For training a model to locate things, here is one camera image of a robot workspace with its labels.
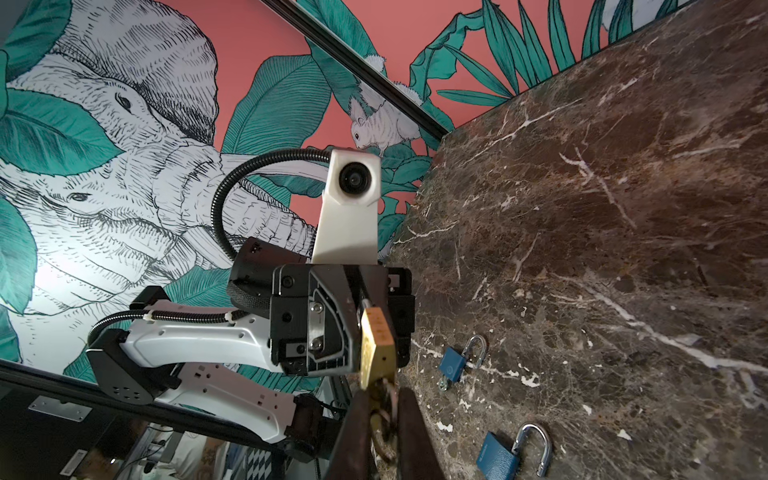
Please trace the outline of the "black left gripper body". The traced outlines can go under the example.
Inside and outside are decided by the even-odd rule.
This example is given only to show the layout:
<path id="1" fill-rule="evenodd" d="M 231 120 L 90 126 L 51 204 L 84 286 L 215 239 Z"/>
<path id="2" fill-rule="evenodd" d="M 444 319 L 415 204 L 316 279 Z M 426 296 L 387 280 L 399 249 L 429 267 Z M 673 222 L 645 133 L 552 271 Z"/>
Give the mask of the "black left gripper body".
<path id="1" fill-rule="evenodd" d="M 311 264 L 249 238 L 235 257 L 227 293 L 237 309 L 267 319 L 270 361 L 289 375 L 358 371 L 365 302 L 384 313 L 397 366 L 410 361 L 415 297 L 407 268 Z"/>

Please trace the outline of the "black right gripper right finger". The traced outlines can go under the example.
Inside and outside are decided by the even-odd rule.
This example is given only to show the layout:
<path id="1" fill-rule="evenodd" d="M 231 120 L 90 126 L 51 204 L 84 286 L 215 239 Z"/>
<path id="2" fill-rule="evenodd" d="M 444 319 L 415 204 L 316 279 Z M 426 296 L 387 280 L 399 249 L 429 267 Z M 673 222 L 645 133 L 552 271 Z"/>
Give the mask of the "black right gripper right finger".
<path id="1" fill-rule="evenodd" d="M 398 479 L 445 480 L 413 390 L 399 390 L 397 408 Z"/>

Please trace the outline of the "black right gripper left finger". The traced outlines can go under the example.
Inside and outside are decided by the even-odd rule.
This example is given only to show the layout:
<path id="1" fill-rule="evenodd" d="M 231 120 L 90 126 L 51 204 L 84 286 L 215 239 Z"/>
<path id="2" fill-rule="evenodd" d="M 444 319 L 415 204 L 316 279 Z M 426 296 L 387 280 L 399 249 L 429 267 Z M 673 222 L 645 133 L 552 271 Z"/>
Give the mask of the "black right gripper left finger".
<path id="1" fill-rule="evenodd" d="M 364 480 L 371 466 L 371 403 L 369 393 L 355 393 L 332 456 L 325 480 Z"/>

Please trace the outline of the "brass padlock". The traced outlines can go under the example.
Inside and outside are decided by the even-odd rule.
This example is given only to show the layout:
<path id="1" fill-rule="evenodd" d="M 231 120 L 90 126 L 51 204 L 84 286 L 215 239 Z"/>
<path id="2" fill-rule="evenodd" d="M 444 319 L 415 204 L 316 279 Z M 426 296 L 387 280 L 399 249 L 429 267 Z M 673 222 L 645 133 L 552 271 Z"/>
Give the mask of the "brass padlock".
<path id="1" fill-rule="evenodd" d="M 380 307 L 366 307 L 363 310 L 361 332 L 361 388 L 369 390 L 383 380 L 393 383 L 397 371 L 396 343 Z"/>

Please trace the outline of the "blue padlock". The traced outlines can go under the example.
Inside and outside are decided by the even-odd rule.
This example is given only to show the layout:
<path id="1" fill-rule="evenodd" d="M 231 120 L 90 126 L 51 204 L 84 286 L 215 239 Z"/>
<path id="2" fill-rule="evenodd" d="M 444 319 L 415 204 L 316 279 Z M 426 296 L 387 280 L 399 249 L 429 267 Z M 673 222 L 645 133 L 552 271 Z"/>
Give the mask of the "blue padlock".
<path id="1" fill-rule="evenodd" d="M 453 384 L 460 380 L 476 347 L 479 348 L 479 354 L 476 357 L 475 366 L 480 367 L 485 361 L 488 353 L 488 342 L 483 335 L 473 335 L 467 341 L 461 352 L 452 347 L 446 348 L 439 365 L 441 378 L 438 382 L 438 388 L 441 391 L 447 391 Z"/>
<path id="2" fill-rule="evenodd" d="M 512 480 L 516 477 L 521 464 L 521 453 L 528 436 L 539 435 L 543 441 L 543 451 L 538 463 L 536 475 L 547 476 L 553 455 L 553 442 L 546 429 L 537 423 L 526 423 L 520 427 L 512 445 L 507 448 L 500 437 L 487 432 L 476 459 L 476 466 L 485 479 Z"/>

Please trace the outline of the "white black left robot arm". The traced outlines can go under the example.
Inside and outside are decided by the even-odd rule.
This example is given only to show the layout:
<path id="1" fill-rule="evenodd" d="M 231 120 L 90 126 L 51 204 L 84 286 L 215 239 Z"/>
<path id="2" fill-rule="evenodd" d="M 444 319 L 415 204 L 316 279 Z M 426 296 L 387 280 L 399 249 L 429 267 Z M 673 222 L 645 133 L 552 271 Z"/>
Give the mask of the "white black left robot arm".
<path id="1" fill-rule="evenodd" d="M 86 355 L 100 389 L 133 405 L 199 409 L 305 462 L 331 454 L 340 421 L 318 399 L 255 383 L 230 364 L 299 379 L 356 373 L 369 307 L 380 308 L 392 330 L 396 365 L 409 362 L 415 299 L 408 269 L 312 265 L 252 238 L 235 258 L 226 292 L 225 308 L 195 307 L 149 286 L 128 310 L 98 322 Z"/>

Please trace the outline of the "black left corner frame post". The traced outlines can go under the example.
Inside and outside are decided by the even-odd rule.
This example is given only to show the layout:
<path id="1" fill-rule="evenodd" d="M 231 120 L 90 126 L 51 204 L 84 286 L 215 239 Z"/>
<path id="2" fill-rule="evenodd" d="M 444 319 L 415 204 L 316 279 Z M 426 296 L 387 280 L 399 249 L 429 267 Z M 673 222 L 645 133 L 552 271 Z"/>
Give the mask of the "black left corner frame post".
<path id="1" fill-rule="evenodd" d="M 394 83 L 378 73 L 351 47 L 331 30 L 319 23 L 295 1 L 266 0 L 264 4 L 315 43 L 353 75 L 368 84 L 374 91 L 390 101 L 398 110 L 413 120 L 428 134 L 441 140 L 449 133 L 439 122 L 426 113 L 415 101 L 400 91 Z"/>

